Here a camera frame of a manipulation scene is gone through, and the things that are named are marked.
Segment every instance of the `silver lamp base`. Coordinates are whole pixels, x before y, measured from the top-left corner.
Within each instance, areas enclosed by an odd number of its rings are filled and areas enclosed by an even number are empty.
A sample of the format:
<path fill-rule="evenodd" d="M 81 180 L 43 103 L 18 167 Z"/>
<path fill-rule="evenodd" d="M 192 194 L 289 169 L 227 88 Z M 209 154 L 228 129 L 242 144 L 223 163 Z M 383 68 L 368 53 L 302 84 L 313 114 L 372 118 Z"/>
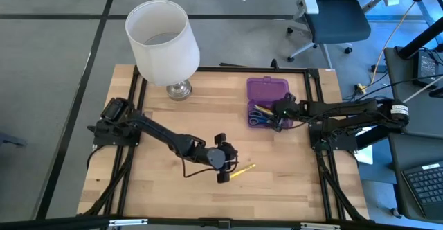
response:
<path fill-rule="evenodd" d="M 168 96 L 175 101 L 181 101 L 188 98 L 191 94 L 192 86 L 188 80 L 177 83 L 175 85 L 168 85 L 166 87 L 166 92 Z"/>

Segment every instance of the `wooden table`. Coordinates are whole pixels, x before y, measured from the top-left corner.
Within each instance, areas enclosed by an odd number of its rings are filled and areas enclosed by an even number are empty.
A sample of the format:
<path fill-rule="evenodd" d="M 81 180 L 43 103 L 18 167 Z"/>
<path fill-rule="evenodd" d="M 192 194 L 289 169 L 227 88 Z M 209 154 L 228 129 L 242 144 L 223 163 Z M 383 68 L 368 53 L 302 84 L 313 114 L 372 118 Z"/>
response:
<path fill-rule="evenodd" d="M 107 101 L 127 97 L 133 69 L 133 65 L 116 65 Z M 325 102 L 341 101 L 335 71 L 319 71 Z M 246 80 L 263 76 L 287 79 L 291 93 L 298 100 L 307 99 L 303 76 L 294 73 L 198 71 L 190 78 L 191 97 L 181 102 L 169 99 L 165 87 L 148 84 L 145 114 L 174 132 L 205 139 L 209 146 L 216 134 L 224 132 L 227 141 L 239 152 L 239 168 L 251 163 L 257 166 L 226 184 L 217 183 L 215 172 L 186 179 L 180 159 L 160 141 L 142 134 L 134 156 L 124 214 L 163 218 L 325 220 L 316 157 L 309 147 L 307 126 L 281 133 L 247 126 Z M 315 100 L 314 81 L 311 83 Z M 115 147 L 107 147 L 93 156 L 79 213 L 89 209 L 109 183 L 115 153 Z M 368 217 L 354 158 L 346 152 L 334 154 L 341 188 L 359 212 Z M 207 167 L 186 163 L 188 174 L 202 168 Z M 116 212 L 119 194 L 117 188 L 112 212 Z M 329 196 L 336 217 L 330 189 Z"/>

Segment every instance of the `table lamp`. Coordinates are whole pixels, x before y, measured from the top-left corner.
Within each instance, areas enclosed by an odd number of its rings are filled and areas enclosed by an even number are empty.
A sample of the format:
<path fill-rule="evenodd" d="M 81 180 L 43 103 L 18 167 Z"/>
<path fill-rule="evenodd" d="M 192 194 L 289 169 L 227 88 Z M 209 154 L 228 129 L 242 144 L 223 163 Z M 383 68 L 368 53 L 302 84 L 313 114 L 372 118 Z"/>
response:
<path fill-rule="evenodd" d="M 186 99 L 200 51 L 185 10 L 171 1 L 148 1 L 130 12 L 125 29 L 140 74 L 166 86 L 171 99 Z"/>

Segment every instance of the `office chair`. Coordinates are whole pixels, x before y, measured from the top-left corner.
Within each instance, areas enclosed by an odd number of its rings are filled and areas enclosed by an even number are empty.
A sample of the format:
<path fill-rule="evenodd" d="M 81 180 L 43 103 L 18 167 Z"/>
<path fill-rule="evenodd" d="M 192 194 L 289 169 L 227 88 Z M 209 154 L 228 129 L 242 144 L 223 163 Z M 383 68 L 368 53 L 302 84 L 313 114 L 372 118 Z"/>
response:
<path fill-rule="evenodd" d="M 351 53 L 352 45 L 349 42 L 369 38 L 371 27 L 365 13 L 380 1 L 372 0 L 360 7 L 357 0 L 298 0 L 298 12 L 294 15 L 294 20 L 305 16 L 312 41 L 291 54 L 287 58 L 288 62 L 293 62 L 296 55 L 311 46 L 314 48 L 320 46 L 323 56 L 332 69 L 326 44 L 344 44 L 345 53 Z M 384 2 L 387 6 L 392 6 L 397 5 L 399 0 L 384 0 Z M 287 33 L 290 35 L 293 29 L 294 27 L 288 27 Z"/>

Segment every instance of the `keyboard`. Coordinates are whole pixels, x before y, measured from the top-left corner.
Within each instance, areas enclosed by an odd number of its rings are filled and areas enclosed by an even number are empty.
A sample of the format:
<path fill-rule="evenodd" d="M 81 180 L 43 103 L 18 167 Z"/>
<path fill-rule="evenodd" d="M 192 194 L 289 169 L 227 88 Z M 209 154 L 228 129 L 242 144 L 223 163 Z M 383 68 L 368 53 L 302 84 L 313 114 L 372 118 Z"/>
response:
<path fill-rule="evenodd" d="M 443 161 L 402 173 L 424 216 L 443 220 Z"/>

